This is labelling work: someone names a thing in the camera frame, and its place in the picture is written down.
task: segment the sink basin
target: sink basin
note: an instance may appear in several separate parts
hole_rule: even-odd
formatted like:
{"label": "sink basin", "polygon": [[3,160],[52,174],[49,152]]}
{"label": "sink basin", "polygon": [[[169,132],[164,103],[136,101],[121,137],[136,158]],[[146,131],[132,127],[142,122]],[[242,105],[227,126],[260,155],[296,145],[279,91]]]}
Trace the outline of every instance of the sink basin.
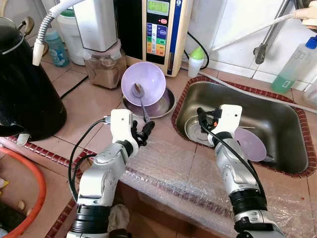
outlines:
{"label": "sink basin", "polygon": [[299,174],[307,169],[309,159],[301,124],[293,108],[254,98],[212,82],[192,81],[188,85],[176,107],[179,111],[175,110],[172,117],[175,129],[183,137],[186,137],[185,122],[197,115],[198,107],[212,111],[221,104],[240,105],[243,108],[240,126],[255,127],[249,131],[261,139],[267,154],[272,157],[270,162],[260,162],[262,165],[288,174]]}

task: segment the white container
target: white container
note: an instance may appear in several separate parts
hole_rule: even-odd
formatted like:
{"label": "white container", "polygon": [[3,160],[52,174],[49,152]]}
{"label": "white container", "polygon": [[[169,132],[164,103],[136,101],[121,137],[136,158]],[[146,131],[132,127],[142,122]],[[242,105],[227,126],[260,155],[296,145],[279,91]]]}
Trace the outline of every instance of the white container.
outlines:
{"label": "white container", "polygon": [[188,60],[188,72],[187,75],[190,78],[195,78],[200,70],[200,67],[204,63],[204,51],[201,47],[196,48],[189,57]]}
{"label": "white container", "polygon": [[317,81],[304,93],[304,100],[317,105]]}
{"label": "white container", "polygon": [[84,48],[80,39],[79,30],[72,9],[68,13],[62,12],[58,17],[58,23],[63,33],[63,37],[72,62],[79,65],[85,65]]}

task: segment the metal spoon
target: metal spoon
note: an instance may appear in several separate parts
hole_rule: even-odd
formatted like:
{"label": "metal spoon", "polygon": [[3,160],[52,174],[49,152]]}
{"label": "metal spoon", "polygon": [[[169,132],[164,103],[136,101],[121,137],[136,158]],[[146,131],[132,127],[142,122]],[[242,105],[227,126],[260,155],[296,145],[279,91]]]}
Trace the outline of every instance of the metal spoon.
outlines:
{"label": "metal spoon", "polygon": [[143,120],[144,120],[144,122],[145,123],[150,122],[151,121],[150,117],[149,117],[149,115],[148,115],[147,111],[145,110],[145,107],[143,106],[143,103],[142,103],[142,98],[144,96],[144,90],[143,90],[142,86],[139,83],[135,83],[132,86],[132,94],[134,95],[134,97],[140,99],[141,107],[142,107],[142,111],[143,111]]}

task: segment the green liquid bottle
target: green liquid bottle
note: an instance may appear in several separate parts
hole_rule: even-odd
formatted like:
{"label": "green liquid bottle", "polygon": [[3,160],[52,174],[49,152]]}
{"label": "green liquid bottle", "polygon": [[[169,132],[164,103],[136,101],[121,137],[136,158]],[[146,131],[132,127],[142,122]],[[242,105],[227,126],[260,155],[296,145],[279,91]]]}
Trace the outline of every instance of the green liquid bottle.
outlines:
{"label": "green liquid bottle", "polygon": [[306,44],[300,44],[278,74],[271,89],[277,93],[287,93],[296,80],[302,81],[314,67],[317,60],[317,36]]}

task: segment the purple bowl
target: purple bowl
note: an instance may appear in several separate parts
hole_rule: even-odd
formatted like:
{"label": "purple bowl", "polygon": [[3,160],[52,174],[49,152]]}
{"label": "purple bowl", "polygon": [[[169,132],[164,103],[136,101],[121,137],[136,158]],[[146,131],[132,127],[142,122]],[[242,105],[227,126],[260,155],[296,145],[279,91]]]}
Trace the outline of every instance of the purple bowl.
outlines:
{"label": "purple bowl", "polygon": [[139,62],[131,65],[124,72],[121,80],[121,90],[124,97],[132,104],[140,106],[140,99],[132,94],[132,86],[141,84],[144,89],[142,103],[150,106],[156,103],[164,94],[166,79],[162,70],[150,62]]}

